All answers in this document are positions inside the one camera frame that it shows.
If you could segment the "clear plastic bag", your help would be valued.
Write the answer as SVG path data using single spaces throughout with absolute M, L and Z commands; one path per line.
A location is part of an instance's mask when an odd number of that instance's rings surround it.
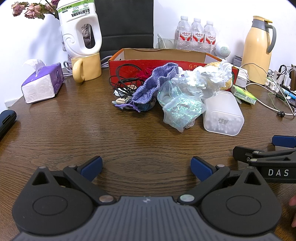
M 164 112 L 164 123 L 181 133 L 193 126 L 196 118 L 206 110 L 199 97 L 184 92 L 173 80 L 166 81 L 161 86 L 157 100 Z

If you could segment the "red cardboard box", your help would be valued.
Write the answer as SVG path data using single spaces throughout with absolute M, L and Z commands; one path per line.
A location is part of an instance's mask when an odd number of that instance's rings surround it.
M 136 78 L 135 83 L 148 78 L 154 68 L 172 62 L 183 70 L 194 70 L 222 59 L 209 53 L 178 49 L 135 49 L 124 48 L 117 51 L 108 61 L 109 83 L 113 89 L 122 87 L 120 80 Z

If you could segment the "navy glasses case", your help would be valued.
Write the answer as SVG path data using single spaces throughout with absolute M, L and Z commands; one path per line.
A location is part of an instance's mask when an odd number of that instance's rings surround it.
M 6 135 L 16 121 L 16 112 L 14 110 L 4 110 L 0 115 L 0 140 Z

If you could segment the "green small carton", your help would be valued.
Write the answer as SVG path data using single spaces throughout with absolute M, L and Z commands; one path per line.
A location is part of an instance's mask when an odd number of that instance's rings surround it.
M 237 85 L 232 85 L 230 90 L 232 94 L 240 100 L 243 100 L 252 105 L 255 105 L 257 102 L 257 98 L 254 95 Z

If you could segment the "water bottle middle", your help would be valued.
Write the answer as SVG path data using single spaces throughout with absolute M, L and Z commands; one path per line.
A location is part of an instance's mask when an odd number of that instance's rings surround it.
M 194 21 L 191 25 L 191 32 L 191 49 L 193 51 L 202 52 L 204 42 L 204 29 L 201 25 L 201 20 L 194 18 Z

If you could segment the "water bottle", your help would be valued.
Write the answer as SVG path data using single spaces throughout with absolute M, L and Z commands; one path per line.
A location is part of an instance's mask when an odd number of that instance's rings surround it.
M 194 21 L 191 25 L 191 32 L 191 49 L 193 51 L 202 52 L 204 42 L 204 29 L 201 25 L 201 20 L 194 18 Z
M 213 24 L 207 22 L 204 26 L 204 51 L 209 54 L 214 54 L 216 46 L 216 32 L 214 30 Z
M 189 50 L 192 33 L 187 16 L 181 16 L 181 20 L 179 21 L 176 28 L 176 33 L 176 48 L 181 50 Z

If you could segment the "dried rose bouquet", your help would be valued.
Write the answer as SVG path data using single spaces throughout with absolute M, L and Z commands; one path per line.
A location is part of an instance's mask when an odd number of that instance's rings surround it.
M 39 1 L 38 3 L 28 3 L 27 1 L 15 2 L 11 5 L 13 16 L 24 15 L 28 19 L 44 19 L 45 15 L 52 15 L 59 19 L 57 5 L 59 1 Z

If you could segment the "yellow mug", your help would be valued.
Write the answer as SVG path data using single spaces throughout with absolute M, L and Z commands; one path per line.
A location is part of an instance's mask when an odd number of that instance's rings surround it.
M 96 79 L 102 75 L 100 54 L 72 58 L 72 76 L 75 82 L 82 83 Z

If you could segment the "power strip with chargers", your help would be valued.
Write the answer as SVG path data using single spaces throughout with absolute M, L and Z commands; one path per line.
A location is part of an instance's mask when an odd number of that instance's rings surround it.
M 273 105 L 272 109 L 280 110 L 274 105 L 274 98 L 285 104 L 289 103 L 292 108 L 295 108 L 295 65 L 281 65 L 278 71 L 269 70 L 265 86 L 269 90 L 268 97 Z

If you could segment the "yellow thermos jug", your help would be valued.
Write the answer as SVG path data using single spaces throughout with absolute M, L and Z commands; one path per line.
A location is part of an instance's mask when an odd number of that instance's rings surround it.
M 277 32 L 272 21 L 254 16 L 244 43 L 241 67 L 247 70 L 250 81 L 265 85 L 271 53 Z

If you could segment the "purple tissue pack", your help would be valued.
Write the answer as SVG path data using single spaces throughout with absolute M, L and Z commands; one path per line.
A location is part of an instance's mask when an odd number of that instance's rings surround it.
M 21 86 L 26 104 L 54 98 L 64 81 L 61 63 L 46 65 L 42 60 L 30 59 L 29 65 L 34 72 Z

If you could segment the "white tissue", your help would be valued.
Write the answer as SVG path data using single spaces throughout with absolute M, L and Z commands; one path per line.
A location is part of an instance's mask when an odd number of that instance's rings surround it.
M 173 84 L 188 95 L 207 99 L 213 97 L 220 90 L 228 90 L 233 84 L 233 65 L 222 60 L 198 66 L 194 70 L 183 70 L 172 79 Z

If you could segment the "frosted cotton swab box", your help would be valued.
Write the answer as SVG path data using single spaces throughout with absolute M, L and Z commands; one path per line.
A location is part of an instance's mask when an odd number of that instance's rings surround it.
M 208 132 L 236 136 L 244 124 L 244 116 L 231 92 L 220 90 L 213 97 L 204 100 L 204 129 Z

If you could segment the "glass cup with spoon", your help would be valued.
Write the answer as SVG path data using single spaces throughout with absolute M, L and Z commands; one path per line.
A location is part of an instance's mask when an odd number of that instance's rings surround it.
M 163 38 L 160 34 L 158 36 L 158 48 L 159 49 L 175 49 L 176 43 L 174 39 Z

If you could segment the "water bottle right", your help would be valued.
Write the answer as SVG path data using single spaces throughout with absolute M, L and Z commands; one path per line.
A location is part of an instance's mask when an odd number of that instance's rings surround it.
M 214 30 L 213 24 L 207 22 L 204 26 L 204 51 L 209 54 L 214 54 L 216 46 L 216 32 Z

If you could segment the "purple knit pouch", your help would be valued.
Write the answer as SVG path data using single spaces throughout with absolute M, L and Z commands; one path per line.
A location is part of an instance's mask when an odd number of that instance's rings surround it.
M 140 71 L 137 77 L 124 78 L 119 75 L 123 67 L 134 67 Z M 123 64 L 116 68 L 115 75 L 118 82 L 113 85 L 114 95 L 117 99 L 112 104 L 119 109 L 132 109 L 137 112 L 148 111 L 156 103 L 157 92 L 168 80 L 179 72 L 176 63 L 166 63 L 151 70 L 142 71 L 134 64 Z

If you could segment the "water bottle left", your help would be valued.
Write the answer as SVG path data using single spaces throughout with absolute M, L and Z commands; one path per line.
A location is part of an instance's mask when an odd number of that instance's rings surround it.
M 187 16 L 181 16 L 181 20 L 179 21 L 176 28 L 176 33 L 176 48 L 181 50 L 189 50 L 192 33 Z

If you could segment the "white detergent jug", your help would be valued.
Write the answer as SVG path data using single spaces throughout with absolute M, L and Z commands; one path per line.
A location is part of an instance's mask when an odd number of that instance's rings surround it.
M 86 57 L 100 51 L 102 35 L 95 1 L 60 0 L 57 11 L 65 48 L 71 58 Z M 86 24 L 92 28 L 94 37 L 94 46 L 92 48 L 86 47 L 82 36 L 82 27 Z

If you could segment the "black paper bag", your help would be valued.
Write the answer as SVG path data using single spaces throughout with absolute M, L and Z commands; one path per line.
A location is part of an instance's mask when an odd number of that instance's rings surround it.
M 122 48 L 154 46 L 153 0 L 100 0 L 95 6 L 102 34 L 101 58 Z

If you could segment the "white robot figurine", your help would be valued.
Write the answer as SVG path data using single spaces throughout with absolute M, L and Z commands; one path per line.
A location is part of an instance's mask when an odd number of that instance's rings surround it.
M 230 55 L 230 49 L 226 46 L 215 46 L 215 55 L 219 58 L 226 59 Z

